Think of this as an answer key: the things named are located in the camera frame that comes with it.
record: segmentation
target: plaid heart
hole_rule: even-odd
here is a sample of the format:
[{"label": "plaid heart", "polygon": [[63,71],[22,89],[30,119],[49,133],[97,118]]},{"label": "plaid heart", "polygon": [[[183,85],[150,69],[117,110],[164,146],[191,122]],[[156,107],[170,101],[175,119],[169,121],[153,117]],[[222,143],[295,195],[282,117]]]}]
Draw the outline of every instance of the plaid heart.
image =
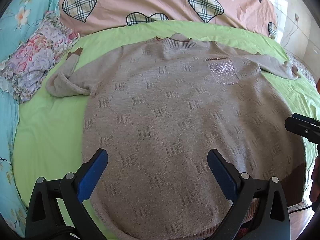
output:
[{"label": "plaid heart", "polygon": [[70,17],[85,23],[97,0],[64,0],[62,10]]},{"label": "plaid heart", "polygon": [[134,25],[137,23],[151,23],[155,21],[167,21],[169,18],[164,13],[155,13],[149,17],[145,16],[142,13],[131,13],[127,16],[126,21],[127,25]]},{"label": "plaid heart", "polygon": [[274,39],[277,34],[277,26],[274,23],[269,22],[268,31],[269,31],[269,37]]},{"label": "plaid heart", "polygon": [[205,23],[224,13],[218,0],[188,0],[188,2]]}]

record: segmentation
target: green bed sheet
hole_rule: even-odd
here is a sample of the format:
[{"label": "green bed sheet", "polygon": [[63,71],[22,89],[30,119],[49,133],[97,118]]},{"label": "green bed sheet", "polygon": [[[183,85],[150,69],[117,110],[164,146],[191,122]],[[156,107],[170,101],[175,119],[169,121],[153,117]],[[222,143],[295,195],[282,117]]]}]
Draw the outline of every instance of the green bed sheet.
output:
[{"label": "green bed sheet", "polygon": [[[197,39],[218,41],[250,53],[271,55],[281,62],[288,60],[281,46],[265,36],[220,25],[159,21],[137,24],[94,33],[82,37],[72,48],[84,48],[77,69],[104,53],[124,44],[136,43],[154,36],[170,37],[174,33]],[[28,206],[32,189],[38,177],[47,180],[60,179],[68,172],[75,172],[82,163],[81,145],[83,117],[87,96],[55,98],[45,90],[45,83],[66,60],[66,55],[55,66],[41,89],[31,101],[20,104],[20,122],[13,150],[13,172],[21,198]],[[263,72],[268,81],[280,92],[292,112],[320,119],[320,96],[304,78],[295,81],[283,79]],[[314,163],[316,146],[308,141],[306,145],[307,169]],[[67,224],[71,220],[63,202],[59,202]],[[101,221],[87,201],[84,203],[97,226],[108,239],[117,239]]]}]

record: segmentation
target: ribbed collar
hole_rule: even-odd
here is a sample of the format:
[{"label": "ribbed collar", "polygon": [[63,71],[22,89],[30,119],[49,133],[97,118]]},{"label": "ribbed collar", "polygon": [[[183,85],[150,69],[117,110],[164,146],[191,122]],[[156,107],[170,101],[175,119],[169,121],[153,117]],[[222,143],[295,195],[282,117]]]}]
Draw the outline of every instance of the ribbed collar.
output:
[{"label": "ribbed collar", "polygon": [[193,40],[192,38],[188,39],[187,37],[179,33],[172,35],[170,38],[164,38],[164,39],[161,39],[159,37],[154,37],[150,41],[151,42],[159,41],[161,43],[167,44],[168,46],[176,49],[188,49],[197,44],[197,41]]}]

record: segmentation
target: pink blanket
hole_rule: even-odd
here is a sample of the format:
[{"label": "pink blanket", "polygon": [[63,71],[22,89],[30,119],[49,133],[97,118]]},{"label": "pink blanket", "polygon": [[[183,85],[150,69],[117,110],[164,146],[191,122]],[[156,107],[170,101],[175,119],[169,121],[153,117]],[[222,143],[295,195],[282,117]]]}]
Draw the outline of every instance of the pink blanket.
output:
[{"label": "pink blanket", "polygon": [[60,0],[61,21],[82,36],[108,28],[159,20],[200,21],[274,38],[269,0]]}]

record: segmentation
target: beige knit sweater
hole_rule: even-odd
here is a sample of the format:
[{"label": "beige knit sweater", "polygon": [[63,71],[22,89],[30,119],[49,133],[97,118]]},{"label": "beige knit sweater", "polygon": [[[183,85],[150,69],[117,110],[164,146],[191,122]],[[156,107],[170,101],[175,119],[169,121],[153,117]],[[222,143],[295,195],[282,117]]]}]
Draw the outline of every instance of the beige knit sweater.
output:
[{"label": "beige knit sweater", "polygon": [[285,130],[291,112],[260,71],[295,79],[290,63],[179,34],[122,46],[73,73],[77,57],[46,88],[90,95],[83,159],[97,148],[109,156],[91,203],[120,239],[212,234],[231,206],[207,165],[213,148],[240,172],[277,176],[288,205],[301,201],[304,144]]}]

